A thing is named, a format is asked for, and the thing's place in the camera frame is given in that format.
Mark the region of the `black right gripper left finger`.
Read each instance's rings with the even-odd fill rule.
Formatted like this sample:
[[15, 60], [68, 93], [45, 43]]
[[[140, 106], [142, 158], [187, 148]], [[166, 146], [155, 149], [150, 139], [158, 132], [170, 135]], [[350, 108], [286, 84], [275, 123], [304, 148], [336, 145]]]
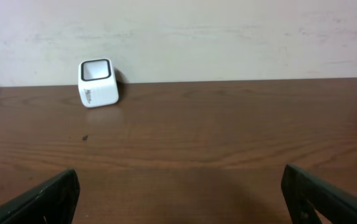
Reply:
[[76, 171], [65, 170], [0, 205], [0, 224], [71, 224], [79, 195]]

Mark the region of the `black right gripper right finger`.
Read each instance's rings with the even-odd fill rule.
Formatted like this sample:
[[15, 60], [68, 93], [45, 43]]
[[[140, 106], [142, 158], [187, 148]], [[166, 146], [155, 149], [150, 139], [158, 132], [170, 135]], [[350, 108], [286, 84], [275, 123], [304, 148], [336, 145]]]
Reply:
[[357, 198], [303, 169], [286, 165], [281, 189], [293, 223], [357, 223]]

